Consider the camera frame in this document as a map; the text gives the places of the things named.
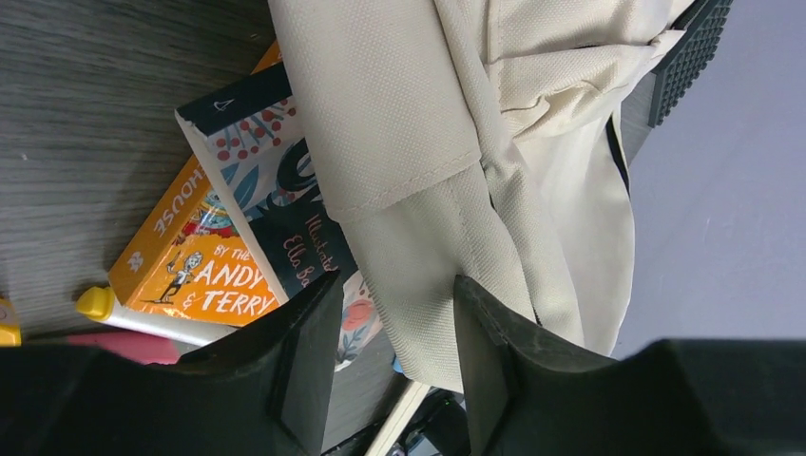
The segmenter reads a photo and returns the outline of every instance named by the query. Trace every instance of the yellow cap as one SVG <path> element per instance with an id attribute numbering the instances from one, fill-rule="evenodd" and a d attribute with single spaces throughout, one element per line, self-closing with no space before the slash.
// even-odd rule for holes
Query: yellow cap
<path id="1" fill-rule="evenodd" d="M 76 311 L 95 321 L 108 320 L 114 307 L 115 293 L 109 287 L 92 287 L 76 301 Z"/>
<path id="2" fill-rule="evenodd" d="M 16 347 L 22 342 L 17 316 L 11 303 L 0 298 L 0 347 Z"/>

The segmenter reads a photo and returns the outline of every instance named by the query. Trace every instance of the pink object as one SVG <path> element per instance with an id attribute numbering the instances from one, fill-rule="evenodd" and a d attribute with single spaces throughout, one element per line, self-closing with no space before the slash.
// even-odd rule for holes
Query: pink object
<path id="1" fill-rule="evenodd" d="M 97 332 L 67 336 L 70 345 L 90 345 L 117 353 L 140 364 L 176 364 L 179 351 L 173 341 L 142 332 Z"/>

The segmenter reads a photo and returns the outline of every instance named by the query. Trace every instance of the cartoon character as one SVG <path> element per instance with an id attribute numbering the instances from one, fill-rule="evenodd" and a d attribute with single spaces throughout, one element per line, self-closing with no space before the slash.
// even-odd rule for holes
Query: cartoon character
<path id="1" fill-rule="evenodd" d="M 170 300 L 170 297 L 176 295 L 182 288 L 182 285 L 185 283 L 190 283 L 190 280 L 193 278 L 193 273 L 191 271 L 198 268 L 204 259 L 202 252 L 194 252 L 184 259 L 184 266 L 179 271 L 175 271 L 174 266 L 176 266 L 176 260 L 179 259 L 181 254 L 181 251 L 177 252 L 176 256 L 174 256 L 174 259 L 168 263 L 168 273 L 174 275 L 174 279 L 168 284 L 168 287 L 165 289 L 163 295 L 154 302 L 161 304 L 173 304 L 173 302 Z"/>
<path id="2" fill-rule="evenodd" d="M 219 196 L 213 190 L 204 196 L 199 211 L 183 226 L 174 240 L 174 245 L 182 245 L 191 235 L 219 235 L 222 238 L 239 235 Z"/>

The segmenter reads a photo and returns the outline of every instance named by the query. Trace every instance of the book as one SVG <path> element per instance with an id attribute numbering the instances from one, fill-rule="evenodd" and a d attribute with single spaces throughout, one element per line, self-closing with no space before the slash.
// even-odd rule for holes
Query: book
<path id="1" fill-rule="evenodd" d="M 337 223 L 327 217 L 283 63 L 176 110 L 182 132 L 261 273 L 294 296 L 339 270 L 345 302 L 336 361 L 380 330 Z"/>
<path id="2" fill-rule="evenodd" d="M 274 43 L 255 71 L 280 58 Z M 109 283 L 129 309 L 232 326 L 287 300 L 262 275 L 196 156 L 109 270 Z"/>

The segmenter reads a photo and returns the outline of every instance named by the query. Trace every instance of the canvas bag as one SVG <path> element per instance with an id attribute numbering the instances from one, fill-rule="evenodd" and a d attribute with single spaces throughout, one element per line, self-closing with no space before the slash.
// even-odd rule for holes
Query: canvas bag
<path id="1" fill-rule="evenodd" d="M 269 0 L 328 214 L 409 377 L 462 389 L 457 274 L 610 353 L 634 231 L 605 126 L 690 3 Z"/>

